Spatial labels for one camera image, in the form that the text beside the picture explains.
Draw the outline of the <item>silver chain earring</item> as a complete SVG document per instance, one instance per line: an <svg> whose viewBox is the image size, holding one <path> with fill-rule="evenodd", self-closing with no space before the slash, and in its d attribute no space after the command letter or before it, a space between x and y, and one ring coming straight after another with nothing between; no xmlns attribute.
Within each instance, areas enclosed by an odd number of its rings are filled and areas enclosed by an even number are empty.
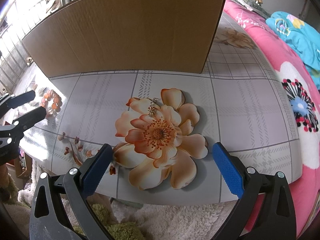
<svg viewBox="0 0 320 240"><path fill-rule="evenodd" d="M149 117L154 117L156 112L157 112L157 101L158 101L158 98L152 98L150 100L150 104L149 104L149 107L148 107L148 116Z"/></svg>

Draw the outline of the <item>green fluffy mat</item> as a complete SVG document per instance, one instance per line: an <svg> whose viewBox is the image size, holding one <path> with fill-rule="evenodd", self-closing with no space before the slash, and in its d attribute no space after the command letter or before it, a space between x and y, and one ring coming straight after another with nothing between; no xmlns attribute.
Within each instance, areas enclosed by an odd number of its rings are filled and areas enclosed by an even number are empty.
<svg viewBox="0 0 320 240"><path fill-rule="evenodd" d="M145 239L134 222L115 222L110 211L102 204L90 204L90 207L114 239Z"/></svg>

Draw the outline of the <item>white fluffy rug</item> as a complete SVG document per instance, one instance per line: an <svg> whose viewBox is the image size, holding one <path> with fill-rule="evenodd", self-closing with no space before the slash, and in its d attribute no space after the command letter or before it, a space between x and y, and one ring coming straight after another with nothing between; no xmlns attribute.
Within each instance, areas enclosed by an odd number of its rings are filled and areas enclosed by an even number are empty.
<svg viewBox="0 0 320 240"><path fill-rule="evenodd" d="M134 222L145 239L211 239L226 220L234 201L195 206L144 204L136 207L93 194L90 204L102 204L115 222Z"/></svg>

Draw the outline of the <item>floral tablecloth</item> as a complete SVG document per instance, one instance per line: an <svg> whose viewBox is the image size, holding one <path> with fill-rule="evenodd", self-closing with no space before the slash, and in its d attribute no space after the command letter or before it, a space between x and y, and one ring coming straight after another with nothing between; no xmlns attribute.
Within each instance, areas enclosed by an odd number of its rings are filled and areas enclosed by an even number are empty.
<svg viewBox="0 0 320 240"><path fill-rule="evenodd" d="M301 164L271 78L232 76L225 63L230 17L223 14L201 74L150 70L71 74L48 79L32 66L17 91L34 90L23 114L43 105L50 115L26 131L22 148L54 174L64 174L107 143L114 149L98 191L160 205L234 200L212 149L220 142L245 166L283 172ZM148 116L152 98L157 112Z"/></svg>

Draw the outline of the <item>pink floral blanket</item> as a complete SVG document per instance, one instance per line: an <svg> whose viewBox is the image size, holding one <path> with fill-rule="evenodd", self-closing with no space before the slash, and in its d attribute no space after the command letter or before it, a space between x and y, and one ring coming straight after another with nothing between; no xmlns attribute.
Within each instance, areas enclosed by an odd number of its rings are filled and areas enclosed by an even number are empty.
<svg viewBox="0 0 320 240"><path fill-rule="evenodd" d="M319 94L298 55L267 26L265 20L234 0L226 0L224 13L231 30L225 30L225 63L232 76L265 74L271 78L283 107L288 138L297 146L299 178L290 184L297 230L301 236L319 214Z"/></svg>

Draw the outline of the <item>brown cardboard box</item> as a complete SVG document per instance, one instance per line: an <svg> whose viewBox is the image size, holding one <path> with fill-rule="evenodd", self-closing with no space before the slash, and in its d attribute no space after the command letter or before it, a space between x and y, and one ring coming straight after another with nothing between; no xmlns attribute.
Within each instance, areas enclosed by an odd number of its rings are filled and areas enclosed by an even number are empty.
<svg viewBox="0 0 320 240"><path fill-rule="evenodd" d="M23 38L47 77L203 71L226 0L74 0Z"/></svg>

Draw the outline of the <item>blue patterned cloth bundle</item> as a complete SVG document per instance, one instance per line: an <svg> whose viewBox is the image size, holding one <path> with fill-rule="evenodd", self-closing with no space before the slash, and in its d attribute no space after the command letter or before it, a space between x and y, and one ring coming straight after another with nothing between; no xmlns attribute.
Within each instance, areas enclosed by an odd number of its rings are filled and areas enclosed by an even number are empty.
<svg viewBox="0 0 320 240"><path fill-rule="evenodd" d="M266 24L303 61L316 87L319 88L319 32L288 12L276 11Z"/></svg>

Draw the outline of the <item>glass jar gold lid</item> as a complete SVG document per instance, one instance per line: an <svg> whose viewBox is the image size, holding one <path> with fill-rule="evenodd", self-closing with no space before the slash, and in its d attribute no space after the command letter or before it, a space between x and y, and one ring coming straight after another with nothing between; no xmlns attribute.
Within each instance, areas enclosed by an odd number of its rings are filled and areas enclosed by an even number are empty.
<svg viewBox="0 0 320 240"><path fill-rule="evenodd" d="M263 0L254 0L254 7L257 9L262 9Z"/></svg>

